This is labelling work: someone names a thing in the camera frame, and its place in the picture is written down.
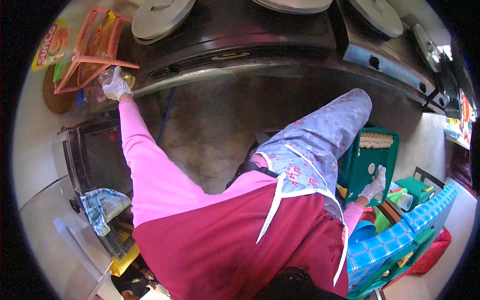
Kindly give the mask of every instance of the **gas stove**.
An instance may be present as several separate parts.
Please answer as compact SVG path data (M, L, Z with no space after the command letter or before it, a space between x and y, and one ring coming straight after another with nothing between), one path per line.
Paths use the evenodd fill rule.
M134 47L126 38L131 50L119 51L119 56L139 63L139 72L150 82L206 64L255 57L323 58L336 49L327 11L286 14L251 0L197 0L170 36Z
M423 62L409 30L395 38L387 37L363 20L347 0L335 0L329 11L335 30L341 33L337 34L337 44L343 60L387 74L425 96L437 96L433 95L433 71Z

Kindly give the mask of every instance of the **black strap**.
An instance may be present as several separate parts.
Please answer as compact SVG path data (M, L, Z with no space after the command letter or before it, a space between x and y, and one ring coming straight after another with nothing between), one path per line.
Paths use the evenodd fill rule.
M273 178L277 178L278 177L278 174L275 173L275 172L272 172L270 171L268 168L266 167L259 167L257 166L256 164L254 164L253 162L250 161L250 153L252 152L253 149L257 148L258 147L258 142L255 141L253 143L253 145L250 147L250 149L248 150L247 152L247 155L245 157L245 161L237 168L237 171L235 172L235 176L233 177L232 180L230 180L228 183L227 183L227 186L225 189L228 189L230 187L230 185L232 185L232 183L237 180L237 178L243 174L243 173L247 173L247 172L250 172L250 171L258 171L260 173L263 173L263 174L266 174L268 176L271 176Z

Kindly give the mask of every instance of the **blue plastic bowl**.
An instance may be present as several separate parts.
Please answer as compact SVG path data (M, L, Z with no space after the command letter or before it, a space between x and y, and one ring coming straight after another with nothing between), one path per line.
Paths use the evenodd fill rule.
M348 239L348 242L356 243L361 240L368 240L369 238L372 238L375 236L376 231L377 231L377 228L372 222L364 221L364 220L360 221L355 226L355 229L353 229L353 233Z

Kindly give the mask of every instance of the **pink dish rack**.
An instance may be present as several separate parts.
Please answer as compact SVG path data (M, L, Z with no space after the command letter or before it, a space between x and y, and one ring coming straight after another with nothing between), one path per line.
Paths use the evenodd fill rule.
M70 67L67 70L67 73L63 77L63 79L60 81L60 84L54 83L54 93L55 94L60 94L60 93L66 93L66 92L74 92L78 91L81 88L85 88L87 84L89 84L92 80L94 80L103 70L108 68L111 65L115 66L122 66L122 67L128 67L128 68L135 68L138 69L140 68L140 65L134 64L131 62L127 61L122 61L122 60L117 60L117 50L119 46L119 39L120 39L120 33L122 29L122 25L124 22L129 22L131 23L133 20L132 18L123 16L119 14L118 12L112 11L115 16L117 17L113 23L113 28L112 32L110 35L110 38L108 39L108 48L107 48L107 56L108 58L100 58L100 57L95 57L95 56L87 56L85 55L85 50L88 45L88 40L90 38L90 35L92 33L92 29L94 26L94 23L99 16L106 16L107 12L109 10L99 7L99 6L94 6L92 9L88 12L87 16L85 17L84 22L82 23L82 27L80 28L80 32L78 34L77 41L75 42L75 47L73 48L73 56L72 56L72 63ZM101 65L97 71L92 74L89 78L87 78L84 82L82 81L82 62L93 62L93 63L99 63L103 64ZM75 70L79 68L78 71L78 76L77 76L77 85L73 87L65 87L67 82L69 81L70 77L73 75Z

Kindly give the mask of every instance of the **blue hose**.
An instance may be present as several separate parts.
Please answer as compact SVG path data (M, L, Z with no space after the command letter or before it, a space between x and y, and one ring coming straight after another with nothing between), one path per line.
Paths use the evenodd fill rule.
M162 126L160 127L160 133L158 134L158 137L155 140L157 145L160 143L160 138L162 136L163 129L165 128L165 124L167 123L168 114L170 113L170 107L172 106L174 95L175 95L175 87L173 87L171 92L170 92L170 96L168 97L167 110L165 111L165 113L162 116Z

